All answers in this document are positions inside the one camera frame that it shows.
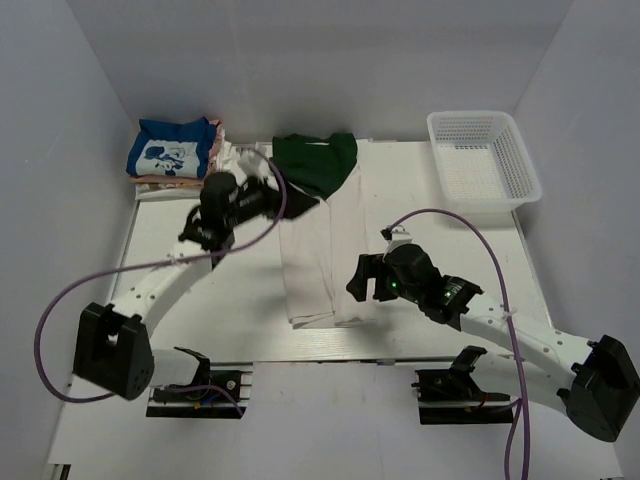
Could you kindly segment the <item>white green raglan t-shirt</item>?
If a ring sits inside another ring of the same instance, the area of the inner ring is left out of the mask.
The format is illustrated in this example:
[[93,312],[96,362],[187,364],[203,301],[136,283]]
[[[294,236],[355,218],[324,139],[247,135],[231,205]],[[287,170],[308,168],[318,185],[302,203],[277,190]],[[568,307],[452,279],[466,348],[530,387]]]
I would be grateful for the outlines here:
[[318,202],[279,224],[289,323],[295,329],[375,324],[373,302],[358,302],[346,290],[359,256],[369,251],[354,135],[275,137],[272,161],[305,200]]

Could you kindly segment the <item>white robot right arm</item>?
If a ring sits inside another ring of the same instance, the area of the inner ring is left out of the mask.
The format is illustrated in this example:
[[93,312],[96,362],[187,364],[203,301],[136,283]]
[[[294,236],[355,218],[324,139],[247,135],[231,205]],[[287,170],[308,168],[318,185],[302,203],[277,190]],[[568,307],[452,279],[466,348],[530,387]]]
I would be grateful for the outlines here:
[[529,401],[609,443],[618,439],[639,400],[639,375],[619,340],[604,335],[592,341],[537,326],[522,315],[508,320],[498,301],[468,280],[441,274],[415,244],[361,255],[346,290],[362,302],[369,283],[377,301],[406,300],[438,324],[511,351],[506,358],[465,347],[444,372],[442,388],[456,399],[527,392]]

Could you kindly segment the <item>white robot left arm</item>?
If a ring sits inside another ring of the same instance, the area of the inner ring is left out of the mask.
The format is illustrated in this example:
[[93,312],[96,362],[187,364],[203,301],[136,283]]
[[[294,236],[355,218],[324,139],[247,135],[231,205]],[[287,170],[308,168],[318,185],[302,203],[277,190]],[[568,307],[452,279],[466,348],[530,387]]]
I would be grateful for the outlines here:
[[91,303],[81,313],[74,375],[126,400],[148,388],[211,389],[209,359],[184,347],[152,349],[154,330],[192,286],[236,250],[236,227],[258,217],[295,220],[318,203],[290,183],[274,189],[256,176],[243,183],[226,171],[210,176],[167,261],[126,294],[105,306]]

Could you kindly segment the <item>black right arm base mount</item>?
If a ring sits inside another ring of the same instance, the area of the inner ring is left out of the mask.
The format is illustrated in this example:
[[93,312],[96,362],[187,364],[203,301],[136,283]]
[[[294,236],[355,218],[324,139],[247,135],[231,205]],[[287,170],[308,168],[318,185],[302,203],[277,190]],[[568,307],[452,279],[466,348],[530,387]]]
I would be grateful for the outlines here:
[[513,421],[511,397],[481,390],[471,378],[476,363],[487,355],[468,346],[446,368],[421,367],[411,384],[418,400],[421,425],[489,425]]

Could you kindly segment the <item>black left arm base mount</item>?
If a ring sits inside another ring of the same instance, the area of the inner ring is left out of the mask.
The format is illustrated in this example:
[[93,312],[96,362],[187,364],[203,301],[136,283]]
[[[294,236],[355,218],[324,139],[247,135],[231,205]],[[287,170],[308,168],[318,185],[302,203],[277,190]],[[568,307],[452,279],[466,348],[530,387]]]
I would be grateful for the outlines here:
[[194,350],[176,347],[154,352],[148,418],[236,419],[251,395],[251,363],[214,363]]

